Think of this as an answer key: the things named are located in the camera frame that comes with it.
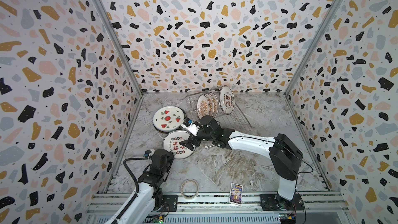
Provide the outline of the brown rimmed cream plate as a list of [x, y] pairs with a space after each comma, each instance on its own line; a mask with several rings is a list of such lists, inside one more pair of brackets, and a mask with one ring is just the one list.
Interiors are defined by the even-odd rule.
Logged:
[[168, 133], [181, 129], [181, 124], [187, 117], [184, 110], [179, 107], [165, 107], [160, 114], [160, 131]]

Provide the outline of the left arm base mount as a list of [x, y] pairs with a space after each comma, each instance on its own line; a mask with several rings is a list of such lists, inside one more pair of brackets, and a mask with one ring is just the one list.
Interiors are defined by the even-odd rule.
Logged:
[[156, 194], [151, 198], [151, 202], [154, 203], [154, 207], [152, 209], [153, 212], [163, 209], [165, 209], [166, 212], [176, 212], [178, 195]]

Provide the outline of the red character white plate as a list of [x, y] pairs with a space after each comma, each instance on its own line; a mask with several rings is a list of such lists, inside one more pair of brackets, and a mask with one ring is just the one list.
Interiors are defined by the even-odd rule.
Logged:
[[233, 91], [230, 87], [228, 86], [221, 87], [219, 92], [219, 101], [220, 101], [221, 110], [225, 114], [229, 115], [233, 112], [235, 107], [235, 98]]

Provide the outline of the orange sunburst plate front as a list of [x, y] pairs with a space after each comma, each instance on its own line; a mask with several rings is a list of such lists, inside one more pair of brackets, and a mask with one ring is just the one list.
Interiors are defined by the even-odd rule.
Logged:
[[199, 119], [202, 117], [209, 115], [210, 110], [209, 110], [209, 102], [208, 99], [205, 95], [200, 95], [197, 101], [197, 113]]

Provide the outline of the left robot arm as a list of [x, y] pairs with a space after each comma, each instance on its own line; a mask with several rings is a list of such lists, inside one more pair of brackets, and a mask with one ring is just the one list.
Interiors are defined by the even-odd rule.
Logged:
[[[139, 160], [150, 160], [151, 164], [137, 178], [127, 163]], [[123, 160], [123, 166], [133, 179], [135, 191], [107, 223], [142, 224], [152, 211], [158, 210], [163, 201], [161, 185], [167, 180], [173, 162], [173, 153], [164, 149], [147, 150], [143, 157]]]

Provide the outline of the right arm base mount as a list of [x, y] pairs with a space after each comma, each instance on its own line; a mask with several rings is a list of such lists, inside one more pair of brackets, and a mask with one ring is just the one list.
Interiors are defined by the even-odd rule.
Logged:
[[260, 194], [260, 205], [263, 211], [303, 211], [304, 204], [298, 192], [292, 200], [286, 200], [275, 194]]

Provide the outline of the watermelon pattern plate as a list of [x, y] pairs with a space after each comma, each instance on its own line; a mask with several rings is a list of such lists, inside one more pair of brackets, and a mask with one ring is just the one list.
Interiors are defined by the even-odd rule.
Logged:
[[172, 132], [180, 128], [186, 117], [185, 112], [176, 106], [165, 106], [153, 116], [154, 127], [161, 132]]

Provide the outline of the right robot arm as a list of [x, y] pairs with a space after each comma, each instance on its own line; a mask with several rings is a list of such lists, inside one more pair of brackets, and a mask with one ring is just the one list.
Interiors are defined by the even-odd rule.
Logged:
[[222, 128], [209, 115], [202, 117], [199, 122], [186, 118], [181, 127], [190, 133], [188, 139], [180, 142], [189, 150], [200, 147], [203, 141], [211, 141], [215, 147], [248, 151], [271, 159], [279, 176], [278, 191], [271, 201], [271, 208], [292, 206], [303, 154], [286, 135], [261, 137], [244, 134], [234, 129]]

